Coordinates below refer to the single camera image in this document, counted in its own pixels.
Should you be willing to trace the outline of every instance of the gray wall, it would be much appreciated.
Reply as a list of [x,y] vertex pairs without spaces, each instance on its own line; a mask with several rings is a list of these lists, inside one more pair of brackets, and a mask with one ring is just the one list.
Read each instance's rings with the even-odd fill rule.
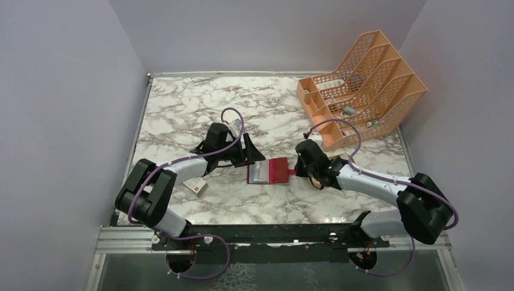
[[402,128],[454,203],[466,290],[512,290],[514,2],[428,0],[400,52],[429,88]]
[[0,290],[84,290],[145,78],[107,0],[2,0]]
[[145,69],[333,70],[357,37],[397,48],[426,0],[110,0]]

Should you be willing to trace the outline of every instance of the metal frame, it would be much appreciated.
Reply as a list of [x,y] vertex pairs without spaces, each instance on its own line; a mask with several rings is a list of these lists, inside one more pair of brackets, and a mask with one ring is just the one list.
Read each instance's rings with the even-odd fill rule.
[[[147,86],[147,91],[144,96],[144,103],[142,106],[142,110],[139,116],[139,122],[136,128],[135,137],[132,142],[132,150],[127,160],[127,167],[125,168],[125,175],[123,177],[122,183],[125,182],[125,179],[130,170],[130,166],[132,164],[132,160],[134,157],[134,153],[136,150],[136,143],[139,137],[139,133],[141,131],[142,122],[144,119],[144,113],[147,107],[148,98],[150,95],[150,91],[152,88],[153,78],[162,78],[162,77],[216,77],[216,76],[297,76],[297,77],[305,77],[312,75],[320,75],[326,72],[183,72],[183,73],[151,73],[148,74],[149,83]],[[405,136],[401,127],[398,127],[398,135],[400,138],[400,142],[404,149],[405,157],[407,160],[407,165],[409,167],[410,174],[413,175],[413,162],[412,157],[410,155],[409,147],[406,143]],[[97,244],[95,247],[95,254],[93,256],[93,262],[90,269],[90,274],[88,277],[86,290],[97,290],[101,274],[105,264],[105,257],[108,254],[120,254],[120,253],[161,253],[161,254],[170,254],[170,255],[179,255],[179,254],[188,254],[189,250],[152,250],[152,236],[154,235],[154,231],[147,227],[101,227]],[[390,252],[390,251],[406,251],[412,248],[411,240],[408,236],[391,236],[390,238],[383,238],[384,240],[388,240],[390,246],[387,248],[371,248],[371,250],[375,250],[378,252]],[[308,245],[307,242],[292,242],[292,244],[305,244]],[[464,290],[462,286],[462,282],[460,280],[458,271],[453,263],[453,258],[451,256],[450,250],[452,245],[448,238],[446,232],[443,232],[436,243],[433,245],[425,245],[419,242],[416,242],[417,250],[437,250],[439,259],[441,261],[441,267],[445,274],[446,280],[450,287],[450,290]],[[361,250],[358,248],[348,248],[349,252],[354,252],[357,250]]]

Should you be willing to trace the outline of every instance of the red booklet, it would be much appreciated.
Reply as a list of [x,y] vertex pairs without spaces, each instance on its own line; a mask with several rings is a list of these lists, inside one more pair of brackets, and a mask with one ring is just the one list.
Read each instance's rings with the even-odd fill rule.
[[288,170],[286,157],[267,159],[248,166],[246,181],[248,184],[287,183],[292,174],[294,170]]

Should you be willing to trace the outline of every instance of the marble table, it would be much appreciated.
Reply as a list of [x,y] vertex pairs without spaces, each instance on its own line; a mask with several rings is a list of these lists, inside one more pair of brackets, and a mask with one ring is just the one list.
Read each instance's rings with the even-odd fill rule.
[[[295,95],[299,78],[289,76],[155,78],[133,163],[141,158],[170,161],[187,154],[204,138],[225,107],[237,108],[245,130],[267,158],[296,162],[295,145],[309,122]],[[236,115],[227,112],[228,120]],[[354,147],[344,149],[350,154]],[[409,175],[397,133],[366,141],[356,155],[359,166]],[[290,176],[288,184],[248,185],[247,168],[216,169],[204,179],[200,195],[175,185],[169,208],[194,224],[286,224],[351,222],[362,211],[394,209],[384,201],[352,191],[317,190],[308,179]],[[120,213],[119,225],[127,225]]]

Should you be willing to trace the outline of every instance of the perforated plastic organizer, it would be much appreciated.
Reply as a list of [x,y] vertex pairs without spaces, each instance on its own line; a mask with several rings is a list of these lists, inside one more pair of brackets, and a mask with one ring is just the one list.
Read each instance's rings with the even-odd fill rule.
[[[357,126],[365,141],[395,131],[426,91],[377,30],[362,34],[334,72],[300,79],[296,95],[311,124],[343,118]],[[357,114],[343,116],[347,106]],[[325,151],[358,141],[356,133],[341,122],[327,122],[318,130]]]

